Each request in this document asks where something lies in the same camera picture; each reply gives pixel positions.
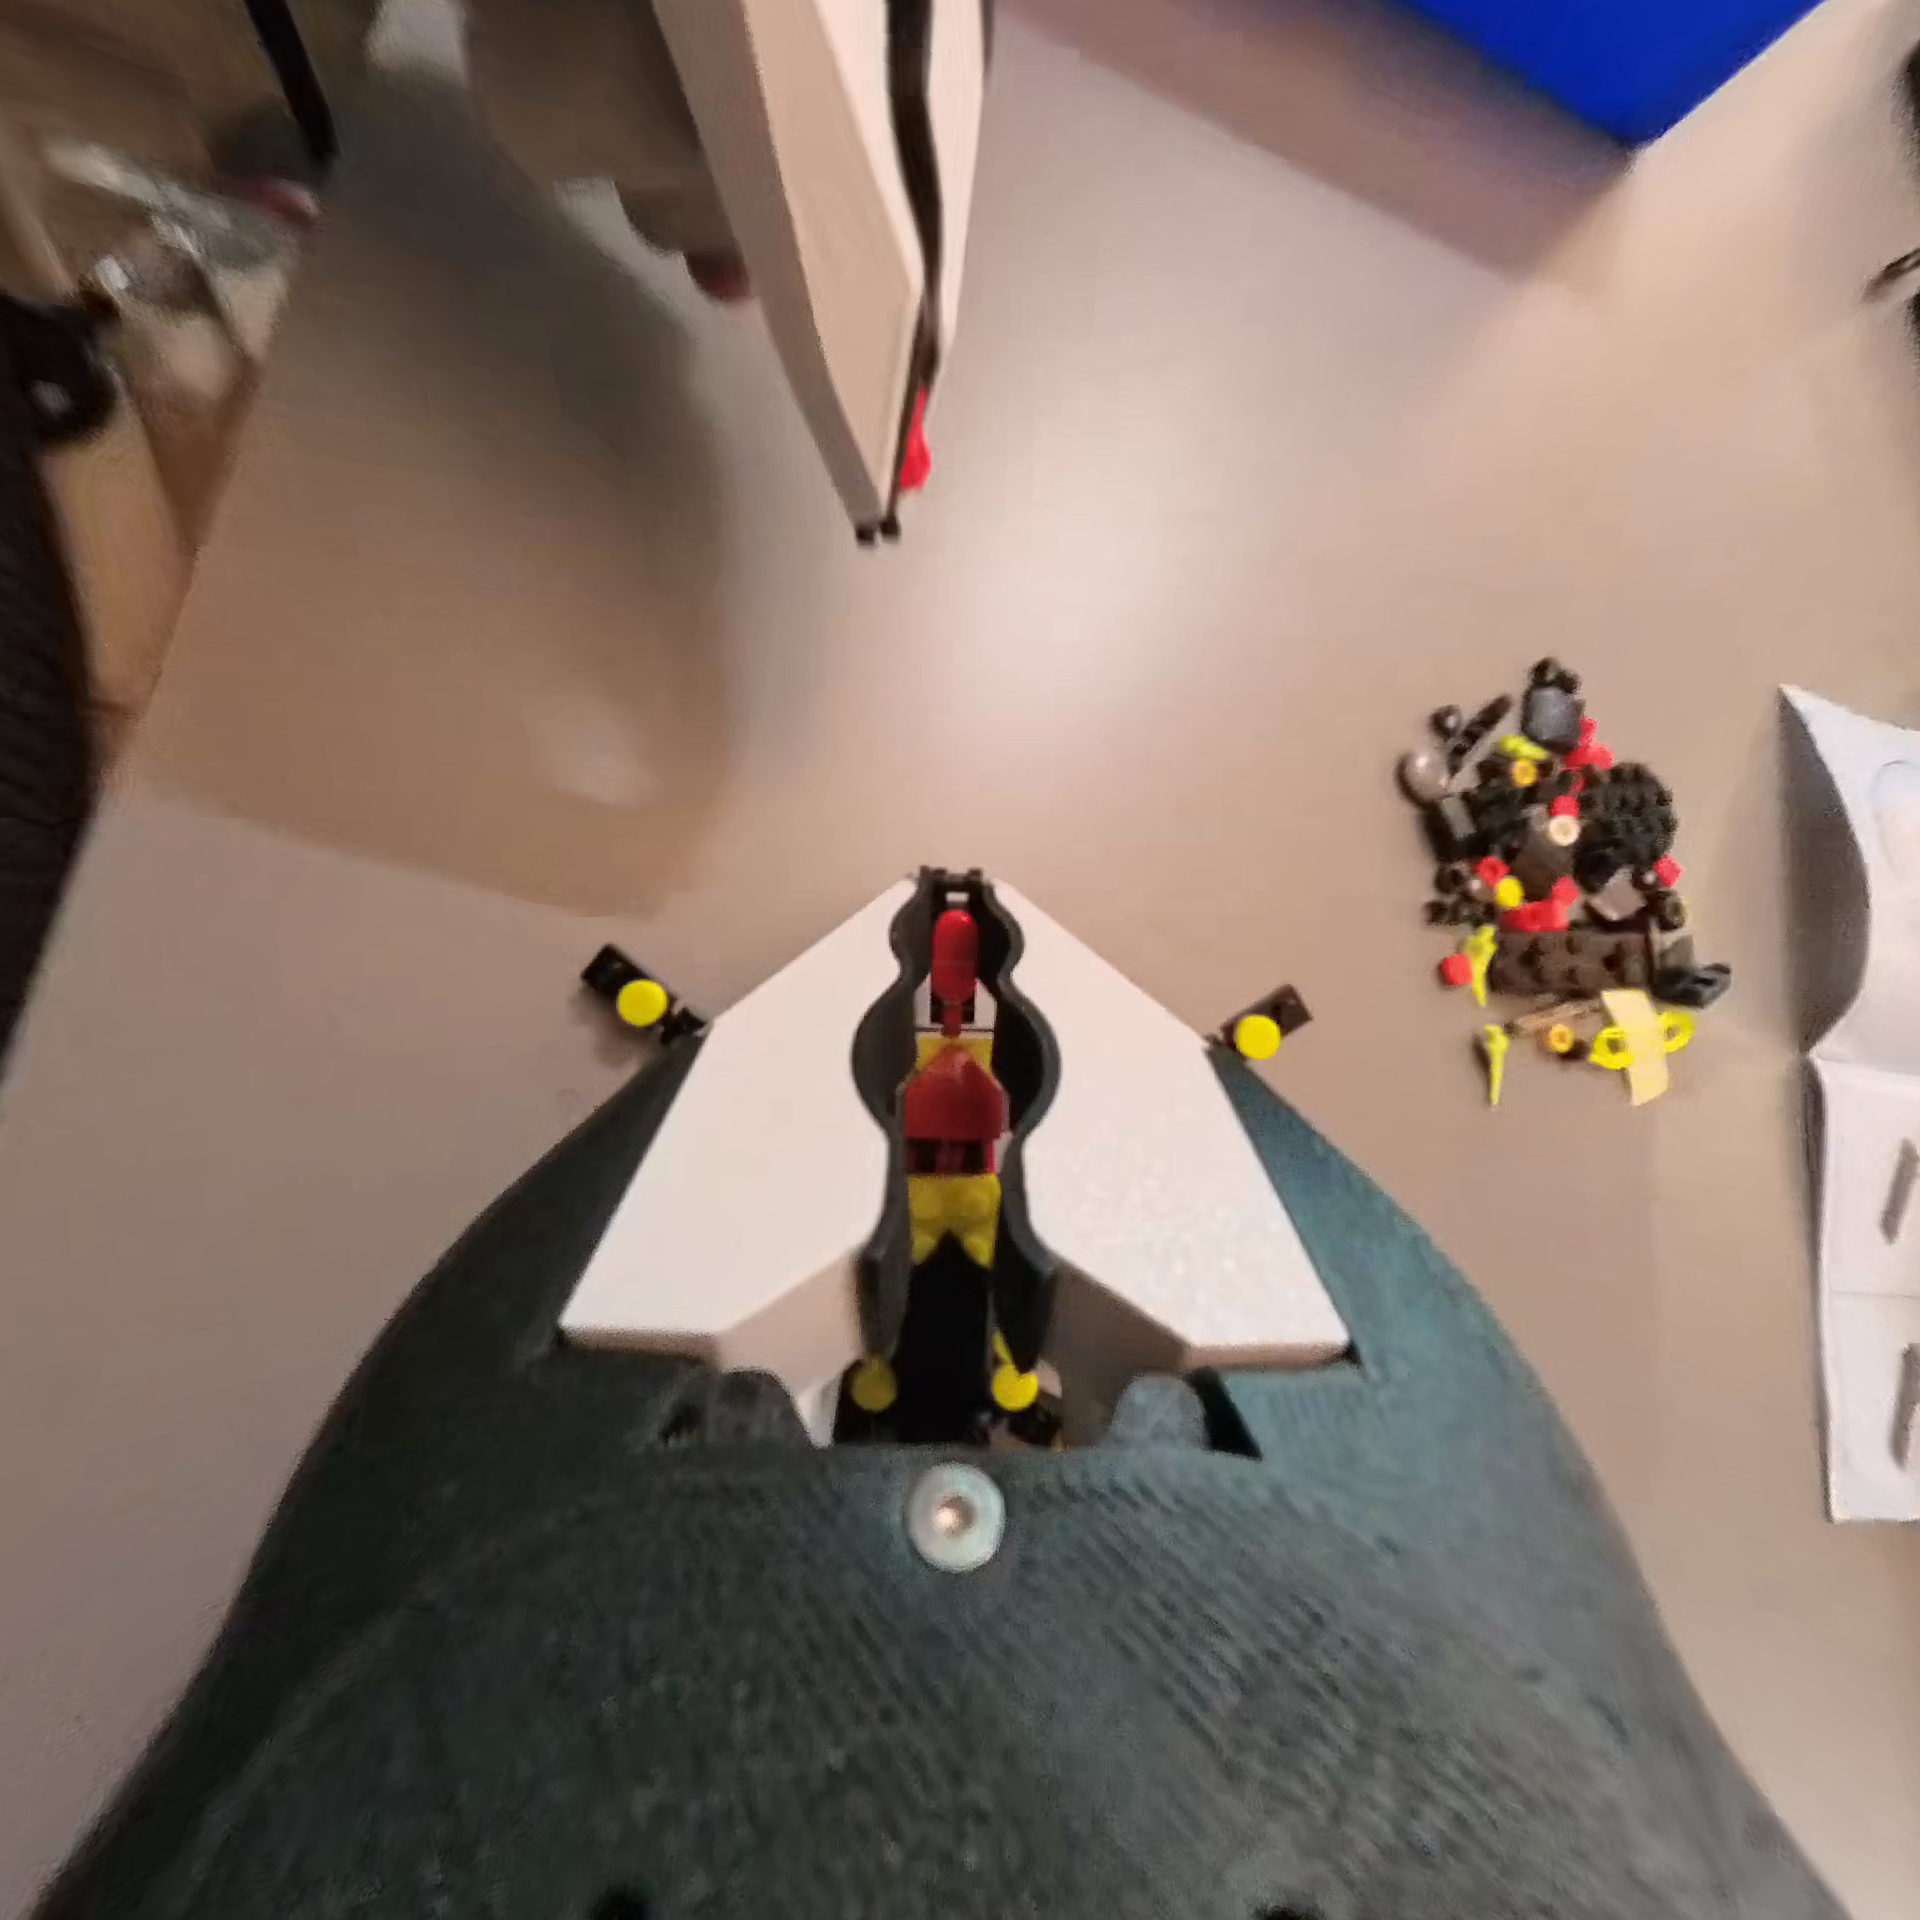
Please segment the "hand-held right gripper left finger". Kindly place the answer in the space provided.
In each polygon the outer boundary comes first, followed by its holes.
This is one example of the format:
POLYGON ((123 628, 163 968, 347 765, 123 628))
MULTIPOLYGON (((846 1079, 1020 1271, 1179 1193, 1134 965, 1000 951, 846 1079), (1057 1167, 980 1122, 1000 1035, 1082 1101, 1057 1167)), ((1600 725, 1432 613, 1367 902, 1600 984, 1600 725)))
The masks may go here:
POLYGON ((852 1046, 900 975, 900 878, 709 1019, 562 1312, 574 1343, 861 1343, 885 1138, 852 1046))

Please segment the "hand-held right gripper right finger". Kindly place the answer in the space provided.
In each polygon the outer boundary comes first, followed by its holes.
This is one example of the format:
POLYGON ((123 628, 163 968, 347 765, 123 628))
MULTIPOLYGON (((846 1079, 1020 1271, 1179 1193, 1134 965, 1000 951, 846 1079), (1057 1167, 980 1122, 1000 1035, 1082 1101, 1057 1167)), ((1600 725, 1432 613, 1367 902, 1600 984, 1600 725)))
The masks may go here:
POLYGON ((1057 1072, 1020 1143, 1026 1209, 1063 1271, 1061 1386, 1339 1360, 1351 1333, 1207 1041, 1009 882, 1012 984, 1057 1072))

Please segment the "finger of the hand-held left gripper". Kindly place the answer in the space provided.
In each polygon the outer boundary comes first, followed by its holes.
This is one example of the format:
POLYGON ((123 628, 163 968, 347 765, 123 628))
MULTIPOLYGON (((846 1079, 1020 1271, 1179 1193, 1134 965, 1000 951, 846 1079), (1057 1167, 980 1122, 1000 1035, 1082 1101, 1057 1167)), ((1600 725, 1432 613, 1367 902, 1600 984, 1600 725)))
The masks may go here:
POLYGON ((879 3, 658 3, 788 389, 860 543, 900 537, 927 268, 879 3))
POLYGON ((921 450, 963 302, 991 40, 991 5, 918 5, 921 450))

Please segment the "black yellow lego scorpion model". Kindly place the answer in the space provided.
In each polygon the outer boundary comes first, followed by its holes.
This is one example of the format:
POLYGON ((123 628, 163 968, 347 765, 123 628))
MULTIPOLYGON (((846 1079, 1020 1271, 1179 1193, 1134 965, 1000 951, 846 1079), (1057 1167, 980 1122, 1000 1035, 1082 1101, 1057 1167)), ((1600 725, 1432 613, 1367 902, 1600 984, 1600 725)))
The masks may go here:
MULTIPOLYGON (((852 1046, 885 1138, 880 1216, 858 1254, 861 1343, 565 1339, 770 1373, 823 1440, 1061 1444, 1105 1427, 1129 1386, 1061 1386, 1045 1356, 1063 1266, 1029 1217, 1020 1143, 1053 1096, 1057 1044, 1012 984, 1020 931, 993 880, 922 866, 906 882, 892 924, 900 975, 852 1046)), ((714 1015, 612 943, 582 968, 582 990, 624 1031, 658 1041, 657 1066, 672 1076, 661 1121, 714 1015)), ((1196 1031, 1231 1100, 1228 1068, 1272 1059, 1307 1018, 1282 984, 1196 1031)))

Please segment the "red black lego tail segment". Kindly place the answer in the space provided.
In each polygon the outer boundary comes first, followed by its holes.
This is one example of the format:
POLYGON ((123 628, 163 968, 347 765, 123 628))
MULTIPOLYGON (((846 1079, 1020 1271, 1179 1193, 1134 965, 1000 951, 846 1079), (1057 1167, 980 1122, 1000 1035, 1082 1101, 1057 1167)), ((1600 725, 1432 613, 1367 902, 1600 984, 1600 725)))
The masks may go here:
POLYGON ((880 546, 900 539, 900 505, 926 489, 931 477, 931 444, 926 439, 926 405, 931 384, 921 384, 906 414, 906 430, 900 447, 900 472, 893 484, 893 504, 885 513, 854 528, 860 546, 880 546))

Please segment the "pile of loose lego pieces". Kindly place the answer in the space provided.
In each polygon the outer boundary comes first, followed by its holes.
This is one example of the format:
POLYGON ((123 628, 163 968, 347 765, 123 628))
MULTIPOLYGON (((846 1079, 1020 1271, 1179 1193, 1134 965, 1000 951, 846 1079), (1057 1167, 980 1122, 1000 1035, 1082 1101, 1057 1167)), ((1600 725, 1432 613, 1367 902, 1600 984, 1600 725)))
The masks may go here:
POLYGON ((1435 980, 1473 1018, 1487 1110, 1509 1068, 1588 1068, 1661 1100, 1727 965, 1696 951, 1671 786, 1616 754, 1584 677, 1556 657, 1473 707, 1435 707, 1394 768, 1422 832, 1435 980))

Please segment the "person's left hand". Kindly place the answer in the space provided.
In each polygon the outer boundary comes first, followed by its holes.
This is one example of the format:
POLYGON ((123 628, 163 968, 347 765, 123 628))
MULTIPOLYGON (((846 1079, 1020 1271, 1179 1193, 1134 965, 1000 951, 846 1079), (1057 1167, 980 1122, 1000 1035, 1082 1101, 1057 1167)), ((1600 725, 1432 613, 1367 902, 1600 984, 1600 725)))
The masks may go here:
POLYGON ((752 280, 652 3, 463 3, 467 86, 537 183, 603 183, 714 302, 752 280))

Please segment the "crumpled clear plastic bag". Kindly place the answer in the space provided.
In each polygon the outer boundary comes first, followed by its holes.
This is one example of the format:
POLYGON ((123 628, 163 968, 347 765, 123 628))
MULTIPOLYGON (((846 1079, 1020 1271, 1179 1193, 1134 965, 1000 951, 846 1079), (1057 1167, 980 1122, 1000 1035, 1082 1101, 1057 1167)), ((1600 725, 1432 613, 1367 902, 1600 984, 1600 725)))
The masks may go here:
POLYGON ((240 359, 267 359, 320 223, 310 183, 280 173, 200 183, 78 136, 40 136, 37 154, 66 210, 123 218, 114 243, 83 247, 90 290, 122 310, 205 314, 240 359))

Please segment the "blue plastic bin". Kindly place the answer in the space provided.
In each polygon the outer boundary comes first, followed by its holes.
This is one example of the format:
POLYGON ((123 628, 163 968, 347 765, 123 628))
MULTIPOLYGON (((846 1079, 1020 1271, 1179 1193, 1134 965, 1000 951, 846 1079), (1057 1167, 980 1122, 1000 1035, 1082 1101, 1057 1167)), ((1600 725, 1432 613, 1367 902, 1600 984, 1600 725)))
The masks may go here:
POLYGON ((1406 3, 1479 59, 1626 146, 1671 131, 1811 3, 1406 3))

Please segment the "open instruction booklet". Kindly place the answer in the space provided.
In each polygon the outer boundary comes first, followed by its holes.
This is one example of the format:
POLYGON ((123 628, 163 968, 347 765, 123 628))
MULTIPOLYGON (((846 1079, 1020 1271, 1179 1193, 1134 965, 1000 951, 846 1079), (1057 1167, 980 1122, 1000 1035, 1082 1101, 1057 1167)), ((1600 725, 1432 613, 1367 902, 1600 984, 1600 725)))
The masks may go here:
POLYGON ((1914 1524, 1918 739, 1803 684, 1779 704, 1824 1502, 1914 1524))

